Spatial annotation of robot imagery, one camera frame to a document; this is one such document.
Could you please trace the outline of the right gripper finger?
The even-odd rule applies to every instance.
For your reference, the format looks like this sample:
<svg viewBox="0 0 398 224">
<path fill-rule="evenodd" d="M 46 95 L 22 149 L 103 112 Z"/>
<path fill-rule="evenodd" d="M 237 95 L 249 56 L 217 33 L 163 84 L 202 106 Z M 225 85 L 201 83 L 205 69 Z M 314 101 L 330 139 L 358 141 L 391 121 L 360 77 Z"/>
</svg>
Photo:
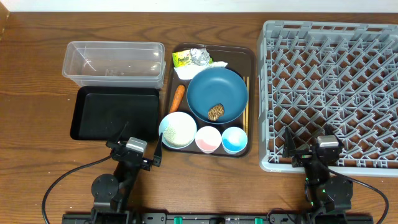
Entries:
<svg viewBox="0 0 398 224">
<path fill-rule="evenodd" d="M 296 147 L 292 137 L 292 133 L 290 129 L 286 127 L 284 133 L 284 149 L 282 157 L 293 157 L 295 153 L 296 153 Z"/>
<path fill-rule="evenodd" d="M 327 137 L 327 146 L 344 146 L 343 142 L 334 134 L 328 124 L 324 125 L 323 129 Z"/>
</svg>

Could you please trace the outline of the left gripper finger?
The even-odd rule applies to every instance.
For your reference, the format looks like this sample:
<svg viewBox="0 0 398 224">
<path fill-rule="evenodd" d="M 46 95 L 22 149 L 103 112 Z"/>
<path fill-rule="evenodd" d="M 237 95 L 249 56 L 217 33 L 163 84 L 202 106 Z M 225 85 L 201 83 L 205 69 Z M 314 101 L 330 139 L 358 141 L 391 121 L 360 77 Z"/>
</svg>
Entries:
<svg viewBox="0 0 398 224">
<path fill-rule="evenodd" d="M 120 140 L 122 138 L 123 132 L 127 128 L 128 124 L 129 124 L 129 122 L 126 122 L 125 125 L 112 137 L 112 142 L 113 143 L 119 144 L 119 142 L 120 142 Z"/>
<path fill-rule="evenodd" d="M 156 167 L 160 167 L 162 161 L 162 138 L 163 138 L 163 133 L 160 133 L 159 140 L 157 142 L 156 149 L 154 152 L 154 160 L 153 160 L 153 165 Z"/>
</svg>

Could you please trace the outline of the pile of white rice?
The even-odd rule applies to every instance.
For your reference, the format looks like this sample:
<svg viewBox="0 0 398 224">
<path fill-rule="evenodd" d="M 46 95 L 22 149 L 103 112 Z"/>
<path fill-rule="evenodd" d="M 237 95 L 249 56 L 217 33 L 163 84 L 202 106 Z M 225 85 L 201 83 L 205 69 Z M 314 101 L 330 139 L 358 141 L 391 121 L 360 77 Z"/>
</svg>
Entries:
<svg viewBox="0 0 398 224">
<path fill-rule="evenodd" d="M 164 138 L 173 147 L 184 147 L 192 140 L 192 132 L 185 126 L 169 125 L 164 131 Z"/>
</svg>

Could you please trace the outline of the light blue rice bowl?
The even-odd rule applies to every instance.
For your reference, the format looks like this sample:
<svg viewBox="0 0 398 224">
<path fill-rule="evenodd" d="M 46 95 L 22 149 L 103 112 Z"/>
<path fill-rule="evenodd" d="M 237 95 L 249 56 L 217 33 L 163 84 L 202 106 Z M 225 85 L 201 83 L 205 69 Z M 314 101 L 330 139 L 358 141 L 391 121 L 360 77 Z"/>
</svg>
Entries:
<svg viewBox="0 0 398 224">
<path fill-rule="evenodd" d="M 197 133 L 195 120 L 187 113 L 173 112 L 159 124 L 162 142 L 171 149 L 182 149 L 191 144 Z"/>
</svg>

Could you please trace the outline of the white pink cup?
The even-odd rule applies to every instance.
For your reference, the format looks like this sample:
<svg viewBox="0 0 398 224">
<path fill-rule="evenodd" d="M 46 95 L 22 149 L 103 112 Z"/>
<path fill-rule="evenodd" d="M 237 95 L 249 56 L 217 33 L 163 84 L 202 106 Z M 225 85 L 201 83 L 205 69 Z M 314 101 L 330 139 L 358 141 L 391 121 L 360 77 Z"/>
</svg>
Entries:
<svg viewBox="0 0 398 224">
<path fill-rule="evenodd" d="M 211 154 L 220 146 L 221 134 L 212 126 L 204 126 L 197 131 L 195 143 L 202 152 Z"/>
</svg>

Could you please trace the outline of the white blue cup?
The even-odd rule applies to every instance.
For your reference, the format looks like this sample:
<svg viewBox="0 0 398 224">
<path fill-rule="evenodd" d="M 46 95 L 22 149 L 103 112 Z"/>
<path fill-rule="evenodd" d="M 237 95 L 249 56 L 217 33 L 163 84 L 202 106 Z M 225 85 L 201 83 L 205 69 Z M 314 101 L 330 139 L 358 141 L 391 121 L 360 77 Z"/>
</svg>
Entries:
<svg viewBox="0 0 398 224">
<path fill-rule="evenodd" d="M 221 143 L 228 154 L 237 154 L 246 148 L 248 136 L 243 129 L 230 127 L 222 133 Z"/>
</svg>

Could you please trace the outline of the brown morel mushroom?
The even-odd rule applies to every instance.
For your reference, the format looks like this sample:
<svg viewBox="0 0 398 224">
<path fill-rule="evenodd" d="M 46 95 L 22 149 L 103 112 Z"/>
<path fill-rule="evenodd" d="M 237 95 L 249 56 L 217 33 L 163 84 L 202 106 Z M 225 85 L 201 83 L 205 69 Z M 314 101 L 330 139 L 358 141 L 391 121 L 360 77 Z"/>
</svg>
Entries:
<svg viewBox="0 0 398 224">
<path fill-rule="evenodd" d="M 216 121 L 224 115 L 224 107 L 222 104 L 215 105 L 208 111 L 208 119 L 210 121 Z"/>
</svg>

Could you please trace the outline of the large blue plate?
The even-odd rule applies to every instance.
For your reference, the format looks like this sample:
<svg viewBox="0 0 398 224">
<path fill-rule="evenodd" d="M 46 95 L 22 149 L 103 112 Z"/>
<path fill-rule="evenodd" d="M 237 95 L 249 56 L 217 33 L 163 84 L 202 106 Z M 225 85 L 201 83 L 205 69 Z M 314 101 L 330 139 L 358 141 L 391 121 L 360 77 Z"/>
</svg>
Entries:
<svg viewBox="0 0 398 224">
<path fill-rule="evenodd" d="M 187 88 L 187 104 L 200 120 L 211 124 L 226 124 L 239 118 L 248 102 L 243 79 L 227 68 L 209 68 L 198 73 Z M 222 104 L 224 115 L 216 121 L 208 119 L 208 111 Z"/>
</svg>

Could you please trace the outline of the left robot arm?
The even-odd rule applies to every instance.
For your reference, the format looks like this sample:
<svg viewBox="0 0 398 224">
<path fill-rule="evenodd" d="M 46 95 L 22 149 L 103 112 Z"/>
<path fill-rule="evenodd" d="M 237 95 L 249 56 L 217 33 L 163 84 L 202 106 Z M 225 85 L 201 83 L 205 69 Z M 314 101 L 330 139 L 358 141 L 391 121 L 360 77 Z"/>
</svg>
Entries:
<svg viewBox="0 0 398 224">
<path fill-rule="evenodd" d="M 147 159 L 144 157 L 147 143 L 134 137 L 122 141 L 124 130 L 122 128 L 106 142 L 106 146 L 111 149 L 110 157 L 118 165 L 113 174 L 103 174 L 94 180 L 91 186 L 94 205 L 87 223 L 141 222 L 139 215 L 127 209 L 128 199 L 139 171 L 150 171 L 152 166 L 161 165 L 163 134 L 159 135 L 154 157 Z"/>
</svg>

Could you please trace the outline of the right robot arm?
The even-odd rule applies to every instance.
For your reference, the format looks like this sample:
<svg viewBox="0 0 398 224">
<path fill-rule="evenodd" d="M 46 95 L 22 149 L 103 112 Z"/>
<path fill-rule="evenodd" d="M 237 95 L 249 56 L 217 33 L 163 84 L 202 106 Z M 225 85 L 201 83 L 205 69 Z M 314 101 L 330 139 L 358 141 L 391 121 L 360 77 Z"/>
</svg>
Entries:
<svg viewBox="0 0 398 224">
<path fill-rule="evenodd" d="M 292 132 L 285 129 L 284 158 L 292 158 L 292 167 L 305 170 L 305 196 L 312 208 L 296 218 L 295 223 L 347 224 L 346 211 L 351 208 L 353 182 L 338 175 L 331 176 L 329 165 L 339 159 L 343 143 L 329 129 L 316 138 L 309 149 L 295 146 Z"/>
</svg>

